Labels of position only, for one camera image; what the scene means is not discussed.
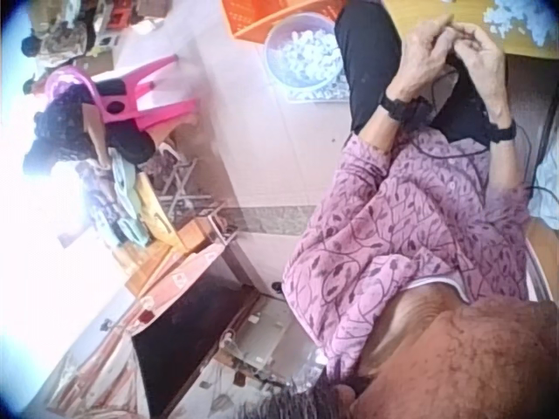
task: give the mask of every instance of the hand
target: hand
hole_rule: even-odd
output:
[[[448,26],[451,21],[452,15],[427,20],[406,36],[400,68],[386,90],[389,99],[408,102],[437,77],[458,36],[458,31]]]
[[[500,128],[512,123],[505,86],[505,54],[475,24],[454,24],[460,38],[454,51],[464,62],[472,82],[483,99],[489,120]]]

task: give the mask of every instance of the orange crate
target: orange crate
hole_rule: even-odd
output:
[[[295,13],[313,11],[335,20],[346,0],[222,0],[231,35],[264,44],[275,24]]]

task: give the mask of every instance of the pink stool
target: pink stool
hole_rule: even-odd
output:
[[[176,116],[187,115],[197,110],[196,100],[184,100],[170,105],[138,110],[137,100],[151,91],[155,85],[153,82],[140,82],[151,73],[166,65],[175,63],[177,60],[177,55],[161,58],[121,76],[120,79],[126,86],[127,94],[115,96],[101,96],[97,91],[95,83],[87,74],[78,67],[67,65],[59,68],[49,76],[45,84],[45,94],[49,102],[51,102],[71,85],[83,84],[93,96],[93,102],[99,108],[103,122],[135,120],[138,129],[144,131],[146,128],[159,122],[170,120]],[[109,106],[115,102],[120,103],[123,108],[118,113],[111,113],[108,111]]]

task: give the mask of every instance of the wooden table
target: wooden table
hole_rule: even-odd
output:
[[[526,34],[520,33],[515,24],[504,39],[499,34],[490,33],[490,24],[483,21],[483,13],[488,7],[494,7],[493,0],[455,0],[454,3],[445,3],[441,0],[383,0],[383,2],[392,16],[400,37],[422,20],[452,13],[456,22],[470,22],[481,26],[508,54],[559,59],[559,43],[551,42],[548,37],[542,47],[537,46],[525,24],[522,24],[522,29]]]

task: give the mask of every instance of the chair leg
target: chair leg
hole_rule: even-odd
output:
[[[145,79],[149,74],[156,72],[160,68],[163,68],[166,65],[174,63],[177,60],[178,60],[177,55],[171,55],[170,57],[157,59],[152,63],[138,67],[132,72],[125,74],[121,78],[122,80],[124,80],[124,83],[126,84],[127,92],[134,92],[138,83],[140,83],[143,79]]]
[[[197,110],[197,100],[185,100],[171,105],[154,107],[140,111],[140,115],[135,119],[140,131],[152,127],[155,124],[170,120],[176,116],[186,115]]]
[[[143,95],[145,95],[145,94],[151,92],[152,90],[154,90],[154,88],[155,88],[155,82],[154,81],[148,81],[146,83],[140,83],[135,88],[136,98],[139,99]]]

